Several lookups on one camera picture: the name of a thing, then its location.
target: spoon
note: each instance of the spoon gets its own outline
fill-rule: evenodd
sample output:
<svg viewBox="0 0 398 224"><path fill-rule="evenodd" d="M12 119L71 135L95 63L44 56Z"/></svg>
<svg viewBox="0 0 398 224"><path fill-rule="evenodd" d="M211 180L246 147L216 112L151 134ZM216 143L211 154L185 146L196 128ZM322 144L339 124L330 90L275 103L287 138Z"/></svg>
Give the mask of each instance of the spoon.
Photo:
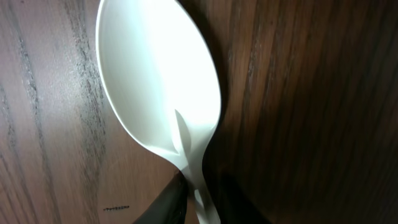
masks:
<svg viewBox="0 0 398 224"><path fill-rule="evenodd" d="M189 15L174 0L102 0L96 53L124 129L182 171L200 223L220 223L201 165L220 117L220 86Z"/></svg>

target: utensil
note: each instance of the utensil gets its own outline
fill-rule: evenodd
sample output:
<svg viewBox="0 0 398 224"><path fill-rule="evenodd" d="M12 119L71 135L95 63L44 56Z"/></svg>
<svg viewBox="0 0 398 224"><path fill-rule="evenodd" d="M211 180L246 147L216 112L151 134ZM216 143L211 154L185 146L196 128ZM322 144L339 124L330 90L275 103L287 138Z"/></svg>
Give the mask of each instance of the utensil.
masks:
<svg viewBox="0 0 398 224"><path fill-rule="evenodd" d="M182 171L200 223L219 223L201 163L220 117L220 86L191 18L174 0L102 0L96 53L124 129Z"/></svg>

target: dark brown wood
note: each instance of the dark brown wood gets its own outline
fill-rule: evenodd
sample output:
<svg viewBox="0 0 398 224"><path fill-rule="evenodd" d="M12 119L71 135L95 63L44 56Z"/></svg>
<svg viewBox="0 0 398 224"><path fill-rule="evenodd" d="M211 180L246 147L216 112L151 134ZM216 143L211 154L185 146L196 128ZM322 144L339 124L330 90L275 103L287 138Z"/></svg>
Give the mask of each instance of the dark brown wood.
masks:
<svg viewBox="0 0 398 224"><path fill-rule="evenodd" d="M397 223L398 1L180 2L220 80L215 203L228 172L273 223ZM175 172L111 110L98 3L0 0L0 223L131 223Z"/></svg>

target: table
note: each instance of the table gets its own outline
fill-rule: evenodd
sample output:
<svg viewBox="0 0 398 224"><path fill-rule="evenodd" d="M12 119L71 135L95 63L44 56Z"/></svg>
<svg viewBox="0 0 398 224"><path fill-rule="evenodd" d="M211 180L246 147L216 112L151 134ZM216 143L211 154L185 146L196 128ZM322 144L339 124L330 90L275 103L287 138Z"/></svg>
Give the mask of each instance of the table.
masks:
<svg viewBox="0 0 398 224"><path fill-rule="evenodd" d="M397 223L398 1L180 2L220 81L216 205L229 173L273 223ZM0 223L132 223L176 171L111 110L98 4L0 0Z"/></svg>

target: white plastic spoon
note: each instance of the white plastic spoon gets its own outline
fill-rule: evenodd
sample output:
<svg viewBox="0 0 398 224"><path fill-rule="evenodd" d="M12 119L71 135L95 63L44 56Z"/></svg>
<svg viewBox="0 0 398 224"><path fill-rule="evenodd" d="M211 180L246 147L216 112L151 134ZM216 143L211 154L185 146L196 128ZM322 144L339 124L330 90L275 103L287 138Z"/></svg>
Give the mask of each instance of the white plastic spoon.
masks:
<svg viewBox="0 0 398 224"><path fill-rule="evenodd" d="M102 0L96 53L124 129L183 172L200 223L219 223L201 163L220 117L220 87L188 14L174 0Z"/></svg>

